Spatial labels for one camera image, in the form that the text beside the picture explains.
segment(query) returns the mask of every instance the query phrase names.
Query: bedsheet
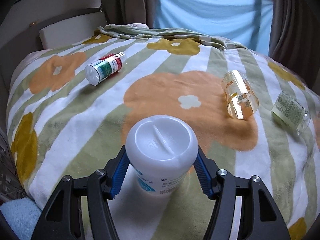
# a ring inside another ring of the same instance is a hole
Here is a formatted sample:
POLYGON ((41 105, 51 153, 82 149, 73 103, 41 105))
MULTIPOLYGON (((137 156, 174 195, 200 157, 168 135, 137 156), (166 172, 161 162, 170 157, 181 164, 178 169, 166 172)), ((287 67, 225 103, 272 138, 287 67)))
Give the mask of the bedsheet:
MULTIPOLYGON (((19 179, 43 209, 63 175, 88 176, 115 157, 137 121, 156 114, 178 117, 220 168, 263 179, 291 236, 299 239, 320 208, 319 111, 319 96, 298 77, 237 42, 184 29, 107 25, 81 44, 24 60, 12 78, 6 125, 19 179), (91 86, 85 66, 121 51, 128 57, 121 71, 91 86), (221 79, 234 69, 246 75, 260 101, 247 120, 226 113, 221 79), (300 137, 271 116, 282 89, 312 116, 300 137), (182 108, 178 98, 190 95, 197 102, 182 108)), ((82 206, 90 239, 85 198, 82 206)), ((193 169, 170 197, 152 198, 130 166, 109 206, 120 239, 185 240, 203 238, 214 201, 202 193, 193 169)), ((240 207, 237 198, 230 239, 236 239, 240 207)))

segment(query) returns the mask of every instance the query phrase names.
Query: fleece blanket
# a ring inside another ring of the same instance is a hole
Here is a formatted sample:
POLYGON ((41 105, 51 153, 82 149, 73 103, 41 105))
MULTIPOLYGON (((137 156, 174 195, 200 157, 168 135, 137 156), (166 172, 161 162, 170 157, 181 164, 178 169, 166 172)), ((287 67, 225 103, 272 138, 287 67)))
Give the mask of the fleece blanket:
MULTIPOLYGON (((220 168, 260 176, 292 239, 301 239, 320 208, 319 111, 319 96, 297 76, 239 43, 183 29, 107 25, 81 44, 26 58, 12 77, 6 125, 19 179, 43 209, 63 175, 88 176, 115 157, 136 122, 156 114, 178 117, 220 168), (118 52, 128 58, 121 71, 91 86, 85 66, 118 52), (244 74, 259 99, 247 120, 228 117, 221 80, 230 70, 244 74), (271 115, 282 89, 312 116, 299 137, 271 115)), ((132 170, 109 202, 120 239, 203 238, 214 201, 202 193, 193 169, 163 198, 144 195, 132 170)), ((240 206, 237 198, 230 239, 236 239, 240 206)), ((90 238, 85 201, 83 219, 90 238)))

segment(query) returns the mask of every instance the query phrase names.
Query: blue logo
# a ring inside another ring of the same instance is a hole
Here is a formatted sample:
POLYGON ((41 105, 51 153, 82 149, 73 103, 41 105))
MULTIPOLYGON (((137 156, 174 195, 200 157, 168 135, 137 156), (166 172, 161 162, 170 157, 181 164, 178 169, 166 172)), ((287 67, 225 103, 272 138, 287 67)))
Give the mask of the blue logo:
POLYGON ((152 187, 145 184, 140 178, 138 178, 139 185, 145 190, 145 191, 155 191, 152 187))
POLYGON ((138 170, 136 169, 136 172, 139 173, 141 176, 143 176, 143 174, 141 173, 141 171, 138 171, 138 170))

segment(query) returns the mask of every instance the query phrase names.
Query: white stripe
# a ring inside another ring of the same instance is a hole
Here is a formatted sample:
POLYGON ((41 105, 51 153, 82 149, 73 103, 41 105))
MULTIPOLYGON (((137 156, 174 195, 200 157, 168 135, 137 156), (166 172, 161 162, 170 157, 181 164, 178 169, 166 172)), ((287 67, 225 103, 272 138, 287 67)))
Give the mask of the white stripe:
MULTIPOLYGON (((125 41, 122 41, 122 42, 117 42, 117 43, 114 43, 110 46, 107 46, 106 48, 98 51, 96 54, 92 55, 91 57, 89 57, 84 63, 81 64, 80 67, 78 67, 76 70, 75 70, 75 75, 77 75, 80 71, 84 70, 85 66, 88 65, 89 63, 92 63, 94 62, 95 60, 103 57, 104 55, 106 55, 109 51, 113 50, 113 49, 116 49, 120 46, 124 46, 124 45, 127 45, 127 44, 130 44, 132 43, 134 40, 125 40, 125 41)), ((47 95, 45 95, 44 97, 42 97, 39 101, 37 101, 36 103, 33 103, 30 105, 30 107, 28 109, 31 109, 31 112, 33 112, 36 107, 38 107, 45 99, 49 98, 50 96, 53 96, 54 94, 58 93, 61 89, 55 91, 55 92, 52 92, 51 90, 49 91, 49 93, 47 95)), ((12 123, 12 119, 14 117, 14 115, 16 114, 16 112, 19 110, 19 108, 27 101, 29 100, 32 96, 34 96, 34 94, 32 94, 30 92, 30 89, 27 89, 23 94, 22 96, 17 100, 17 102, 13 105, 13 107, 11 108, 10 112, 9 112, 9 116, 8 116, 8 121, 7 121, 7 127, 10 127, 11 126, 11 123, 12 123)))
POLYGON ((235 213, 233 215, 232 228, 229 240, 236 240, 238 238, 240 219, 241 219, 241 206, 242 206, 242 197, 236 197, 235 213))
POLYGON ((127 89, 138 79, 152 74, 170 55, 167 51, 156 51, 112 88, 99 96, 86 111, 69 120, 47 151, 44 161, 30 185, 30 193, 40 208, 44 207, 52 188, 61 178, 66 166, 90 139, 105 116, 123 103, 127 89))
MULTIPOLYGON (((297 101, 307 110, 309 111, 309 108, 308 108, 308 102, 306 100, 306 97, 304 96, 303 92, 298 88, 296 87, 294 84, 292 84, 291 82, 289 82, 291 88, 293 89, 295 95, 296 95, 296 98, 297 98, 297 101)), ((313 137, 313 158, 314 158, 314 163, 315 163, 315 173, 316 173, 316 186, 317 186, 317 211, 316 211, 316 214, 318 215, 319 214, 319 211, 320 211, 320 152, 319 152, 319 148, 318 148, 318 145, 317 145, 317 142, 316 142, 316 131, 315 131, 315 127, 314 127, 314 124, 313 124, 313 121, 312 119, 310 120, 310 123, 309 123, 309 127, 311 129, 311 132, 312 132, 312 137, 313 137)))
MULTIPOLYGON (((102 52, 99 53, 99 55, 94 55, 94 58, 98 59, 101 57, 101 54, 103 56, 107 53, 107 51, 109 52, 110 50, 115 48, 115 47, 112 47, 111 49, 109 49, 109 47, 106 47, 105 49, 103 49, 102 52)), ((126 54, 127 57, 130 58, 134 54, 143 50, 145 47, 146 47, 146 43, 136 43, 134 46, 129 47, 127 50, 125 50, 124 54, 126 54)), ((89 82, 87 81, 87 79, 84 79, 81 83, 79 83, 76 87, 74 87, 66 97, 59 98, 56 101, 52 102, 50 105, 48 105, 42 111, 42 113, 38 119, 38 122, 35 125, 35 131, 36 131, 37 135, 40 134, 44 125, 50 120, 50 118, 55 116, 57 113, 62 111, 67 105, 69 105, 73 101, 73 99, 75 99, 78 96, 78 94, 82 90, 82 88, 84 88, 88 84, 89 84, 89 82)))
POLYGON ((192 70, 206 71, 209 62, 210 50, 211 47, 200 45, 200 52, 188 60, 182 70, 182 73, 192 70))

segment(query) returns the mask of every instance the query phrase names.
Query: orange flower pattern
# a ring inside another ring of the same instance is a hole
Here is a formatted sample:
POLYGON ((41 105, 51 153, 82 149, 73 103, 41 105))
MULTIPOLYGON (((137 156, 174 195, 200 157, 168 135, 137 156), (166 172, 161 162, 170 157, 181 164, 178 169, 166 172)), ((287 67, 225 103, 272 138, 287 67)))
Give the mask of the orange flower pattern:
POLYGON ((156 73, 143 77, 126 91, 124 103, 132 111, 122 127, 122 143, 139 120, 166 114, 188 123, 204 152, 213 140, 240 151, 250 150, 257 144, 258 128, 254 117, 230 118, 221 79, 207 72, 156 73))
POLYGON ((36 94, 46 88, 52 92, 62 88, 75 76, 75 70, 86 60, 84 52, 66 56, 52 56, 46 60, 32 77, 29 88, 36 94))
POLYGON ((14 141, 11 144, 12 154, 17 154, 17 173, 21 184, 29 178, 36 166, 37 135, 32 128, 32 113, 24 115, 19 123, 14 141))
POLYGON ((147 45, 148 49, 167 50, 171 54, 194 56, 200 52, 200 43, 193 38, 187 39, 160 39, 147 45))

